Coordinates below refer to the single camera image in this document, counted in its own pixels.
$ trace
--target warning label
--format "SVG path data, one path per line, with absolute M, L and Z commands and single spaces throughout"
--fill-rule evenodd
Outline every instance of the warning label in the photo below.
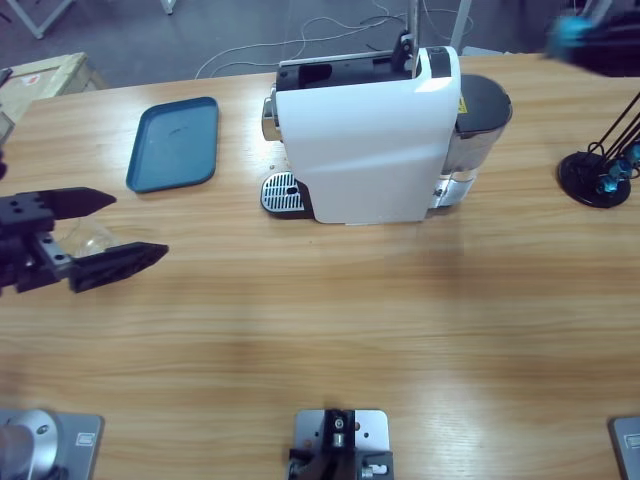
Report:
M 36 73 L 35 75 L 29 75 L 27 77 L 22 77 L 22 83 L 27 87 L 30 85 L 35 85 L 40 80 L 40 74 Z
M 458 113 L 469 113 L 467 110 L 467 104 L 464 101 L 464 97 L 460 97 L 460 103 L 458 103 Z

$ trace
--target cable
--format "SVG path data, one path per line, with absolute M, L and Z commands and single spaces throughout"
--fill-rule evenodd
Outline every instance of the cable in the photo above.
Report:
M 587 147 L 587 153 L 589 154 L 593 153 L 596 150 L 596 148 L 600 149 L 600 155 L 604 157 L 604 147 L 602 146 L 601 143 L 598 143 L 598 142 L 591 142 Z
M 427 15 L 427 20 L 431 24 L 431 28 L 433 28 L 433 31 L 436 33 L 436 35 L 439 36 L 440 38 L 444 38 L 445 40 L 451 40 L 451 37 L 447 37 L 446 35 L 443 35 L 438 31 L 438 27 L 436 27 L 436 24 L 433 22 L 433 19 L 431 18 L 431 13 L 436 13 L 436 12 L 455 13 L 457 15 L 458 12 L 455 10 L 448 10 L 446 8 L 427 8 L 427 0 L 422 0 L 422 6 L 424 7 L 424 11 Z M 473 27 L 475 27 L 475 22 L 473 21 L 473 18 L 467 17 L 467 20 L 469 21 L 469 29 L 464 31 L 464 33 L 462 34 L 463 36 L 469 35 L 471 33 L 471 30 L 473 30 Z
M 326 41 L 329 41 L 329 40 L 337 40 L 339 38 L 344 38 L 344 37 L 348 37 L 348 36 L 351 36 L 351 35 L 355 35 L 357 33 L 363 32 L 365 30 L 369 30 L 371 28 L 379 27 L 380 25 L 383 25 L 383 24 L 387 23 L 389 20 L 393 20 L 393 19 L 401 20 L 401 17 L 406 15 L 406 14 L 391 15 L 389 13 L 389 9 L 386 8 L 383 5 L 380 5 L 376 0 L 371 0 L 371 3 L 373 3 L 373 5 L 375 5 L 376 7 L 380 8 L 382 11 L 384 11 L 384 15 L 374 15 L 372 17 L 369 17 L 369 18 L 365 19 L 365 20 L 362 20 L 360 22 L 360 25 L 356 25 L 356 26 L 345 25 L 344 23 L 339 22 L 338 20 L 336 20 L 334 18 L 331 18 L 331 17 L 315 17 L 315 18 L 312 18 L 310 20 L 307 20 L 300 27 L 300 36 L 302 38 L 295 39 L 295 40 L 287 40 L 287 41 L 284 41 L 284 42 L 256 43 L 254 45 L 245 45 L 245 46 L 242 46 L 242 47 L 229 48 L 227 50 L 224 50 L 224 51 L 214 55 L 209 60 L 204 62 L 202 64 L 202 66 L 198 69 L 198 71 L 196 72 L 195 79 L 197 80 L 198 78 L 200 78 L 200 75 L 202 74 L 202 71 L 205 68 L 207 68 L 207 66 L 209 66 L 211 63 L 216 61 L 218 58 L 220 58 L 223 55 L 226 55 L 228 53 L 239 52 L 239 51 L 242 51 L 242 50 L 248 50 L 250 48 L 283 47 L 283 46 L 286 46 L 286 45 L 293 45 L 293 44 L 297 44 L 297 43 L 302 43 L 302 47 L 300 47 L 300 50 L 298 50 L 298 52 L 296 52 L 295 55 L 293 55 L 292 57 L 289 58 L 289 60 L 295 60 L 296 58 L 300 57 L 300 55 L 302 55 L 302 53 L 304 52 L 305 48 L 307 48 L 307 44 L 309 44 L 309 43 L 326 42 Z M 424 10 L 426 12 L 427 20 L 431 24 L 431 27 L 433 28 L 433 30 L 436 33 L 436 35 L 438 35 L 441 38 L 444 38 L 445 40 L 451 40 L 451 37 L 447 37 L 446 35 L 443 35 L 438 31 L 438 28 L 436 27 L 435 23 L 433 22 L 433 19 L 431 18 L 430 13 L 437 13 L 437 12 L 440 12 L 440 13 L 454 13 L 454 14 L 457 15 L 458 12 L 455 11 L 455 10 L 448 10 L 448 9 L 444 9 L 444 8 L 428 9 L 426 0 L 422 0 L 422 5 L 423 5 Z M 362 25 L 363 23 L 365 23 L 367 21 L 378 19 L 378 18 L 381 18 L 382 20 L 379 21 L 379 22 L 373 23 L 371 25 Z M 318 21 L 321 21 L 321 20 L 326 20 L 326 21 L 333 22 L 336 25 L 338 25 L 338 26 L 340 26 L 342 28 L 345 28 L 347 30 L 351 30 L 351 31 L 342 33 L 340 35 L 334 35 L 334 36 L 331 36 L 331 37 L 307 38 L 305 36 L 305 30 L 307 29 L 307 27 L 309 25 L 311 25 L 312 23 L 315 23 L 315 22 L 318 22 Z M 473 21 L 473 18 L 471 18 L 471 17 L 468 17 L 468 23 L 469 23 L 469 28 L 464 31 L 463 35 L 468 35 L 471 32 L 471 30 L 473 30 L 473 28 L 475 26 L 475 22 Z M 371 47 L 369 44 L 367 44 L 367 47 L 371 48 L 372 50 L 376 50 L 374 47 Z M 213 71 L 213 73 L 211 73 L 211 75 L 209 75 L 209 77 L 215 77 L 218 72 L 220 72 L 221 70 L 223 70 L 223 69 L 225 69 L 227 67 L 233 66 L 233 65 L 250 65 L 250 66 L 255 66 L 255 67 L 275 67 L 275 66 L 278 66 L 279 64 L 280 64 L 280 62 L 277 62 L 277 63 L 255 63 L 255 62 L 245 62 L 245 61 L 230 62 L 230 63 L 226 63 L 226 64 L 221 65 L 220 67 L 216 68 Z
M 380 5 L 379 3 L 377 3 L 377 2 L 376 2 L 376 0 L 371 0 L 371 2 L 372 2 L 376 7 L 380 8 L 380 9 L 382 9 L 382 10 L 384 11 L 384 16 L 385 16 L 385 17 L 387 17 L 387 16 L 391 16 L 391 15 L 389 15 L 389 10 L 388 10 L 386 7 L 384 7 L 384 6 Z M 340 34 L 340 35 L 334 35 L 334 36 L 331 36 L 331 37 L 324 37 L 324 38 L 310 38 L 310 39 L 306 38 L 306 37 L 305 37 L 305 34 L 304 34 L 304 30 L 305 30 L 309 25 L 311 25 L 312 23 L 315 23 L 315 22 L 320 21 L 320 20 L 329 20 L 329 21 L 331 21 L 331 22 L 334 22 L 336 25 L 339 25 L 339 26 L 341 26 L 341 27 L 343 27 L 343 28 L 347 28 L 347 29 L 349 29 L 349 30 L 353 30 L 353 31 L 351 31 L 351 32 L 346 32 L 346 33 L 342 33 L 342 34 Z M 228 54 L 228 53 L 238 52 L 238 51 L 241 51 L 241 50 L 247 50 L 247 49 L 249 49 L 249 48 L 257 48 L 257 47 L 282 47 L 282 46 L 285 46 L 285 45 L 292 45 L 292 44 L 295 44 L 295 43 L 302 43 L 302 48 L 300 48 L 300 50 L 299 50 L 299 51 L 298 51 L 298 52 L 297 52 L 293 57 L 291 57 L 291 58 L 290 58 L 290 60 L 294 60 L 294 59 L 296 59 L 298 56 L 300 56 L 300 55 L 302 54 L 302 52 L 304 51 L 304 49 L 305 49 L 305 48 L 306 48 L 306 46 L 307 46 L 307 43 L 325 42 L 325 41 L 328 41 L 328 40 L 336 40 L 336 39 L 338 39 L 338 38 L 344 38 L 344 37 L 347 37 L 347 36 L 350 36 L 350 35 L 354 35 L 354 34 L 356 34 L 356 33 L 360 33 L 360 32 L 362 32 L 362 31 L 364 31 L 364 30 L 368 30 L 368 29 L 370 29 L 370 28 L 378 27 L 378 26 L 380 26 L 380 25 L 382 25 L 382 24 L 384 24 L 384 23 L 386 23 L 386 22 L 388 22 L 388 21 L 389 21 L 389 18 L 385 18 L 384 20 L 381 20 L 380 22 L 374 23 L 374 24 L 372 24 L 372 25 L 366 25 L 366 26 L 362 26 L 362 25 L 358 25 L 358 26 L 349 26 L 349 25 L 345 25 L 345 24 L 343 24 L 343 23 L 339 22 L 338 20 L 335 20 L 335 19 L 330 18 L 330 17 L 316 17 L 316 18 L 312 18 L 311 20 L 307 20 L 307 21 L 302 25 L 302 27 L 300 28 L 300 33 L 301 33 L 301 35 L 302 35 L 302 38 L 300 38 L 300 39 L 296 39 L 296 40 L 288 40 L 288 41 L 284 41 L 284 42 L 274 42 L 274 43 L 256 43 L 256 44 L 254 44 L 254 45 L 245 45 L 245 46 L 243 46 L 243 47 L 229 48 L 229 49 L 227 49 L 227 50 L 224 50 L 224 51 L 222 51 L 222 52 L 220 52 L 220 53 L 218 53 L 218 54 L 214 55 L 214 56 L 213 56 L 213 57 L 211 57 L 209 60 L 207 60 L 205 63 L 203 63 L 203 64 L 202 64 L 202 66 L 198 69 L 198 71 L 197 71 L 197 73 L 196 73 L 196 76 L 195 76 L 195 79 L 197 80 L 197 79 L 200 77 L 200 74 L 202 73 L 202 71 L 203 71 L 203 70 L 204 70 L 204 69 L 205 69 L 209 64 L 211 64 L 212 62 L 214 62 L 215 60 L 217 60 L 217 59 L 218 59 L 218 58 L 220 58 L 221 56 L 226 55 L 226 54 Z M 232 65 L 232 64 L 225 64 L 225 65 L 222 65 L 221 67 L 218 67 L 218 68 L 213 72 L 213 74 L 212 74 L 212 75 L 210 75 L 210 76 L 212 77 L 212 76 L 213 76 L 215 73 L 217 73 L 218 71 L 220 71 L 220 70 L 222 70 L 223 68 L 226 68 L 227 66 L 230 66 L 230 65 Z M 278 65 L 278 63 L 276 63 L 276 64 L 263 64 L 263 65 L 264 65 L 264 66 L 275 66 L 275 65 Z

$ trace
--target label sticker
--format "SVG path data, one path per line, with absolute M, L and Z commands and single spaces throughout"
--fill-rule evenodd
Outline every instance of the label sticker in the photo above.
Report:
M 40 81 L 39 73 L 36 73 L 35 75 L 28 75 L 26 77 L 22 77 L 22 83 L 24 83 L 26 86 L 35 85 L 36 83 L 38 83 L 38 81 Z
M 627 442 L 627 448 L 640 448 L 640 435 L 625 435 L 625 442 Z
M 460 97 L 460 103 L 458 103 L 458 113 L 469 113 L 469 110 L 467 110 L 467 104 L 464 101 L 464 97 Z
M 76 447 L 93 447 L 95 441 L 95 433 L 79 433 L 76 438 Z

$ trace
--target metal pole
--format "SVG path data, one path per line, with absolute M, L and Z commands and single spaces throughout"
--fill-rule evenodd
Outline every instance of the metal pole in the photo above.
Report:
M 29 31 L 36 37 L 38 40 L 41 40 L 44 37 L 44 32 L 51 26 L 53 22 L 55 22 L 60 15 L 71 5 L 75 0 L 63 0 L 56 9 L 47 17 L 47 19 L 42 23 L 42 25 L 38 26 L 33 23 L 31 17 L 27 12 L 24 11 L 22 6 L 18 3 L 17 0 L 7 0 L 7 3 L 13 11 L 16 12 L 18 18 L 22 20 L 25 26 L 29 29 Z
M 420 0 L 409 0 L 407 32 L 413 37 L 411 51 L 411 78 L 418 74 L 418 50 L 420 49 Z
M 160 0 L 162 3 L 162 8 L 167 13 L 167 15 L 171 15 L 173 13 L 173 6 L 176 4 L 177 0 Z
M 460 8 L 458 8 L 458 16 L 456 17 L 456 24 L 453 27 L 453 33 L 451 34 L 450 45 L 460 55 L 462 44 L 462 37 L 464 36 L 464 29 L 467 25 L 467 19 L 469 18 L 469 10 L 471 10 L 471 0 L 460 0 Z
M 581 16 L 590 18 L 597 25 L 605 17 L 612 3 L 613 0 L 588 0 Z

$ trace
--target drip tray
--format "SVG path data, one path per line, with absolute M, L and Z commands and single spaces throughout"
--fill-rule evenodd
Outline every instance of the drip tray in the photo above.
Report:
M 307 188 L 293 173 L 274 173 L 262 184 L 262 207 L 278 218 L 313 218 Z

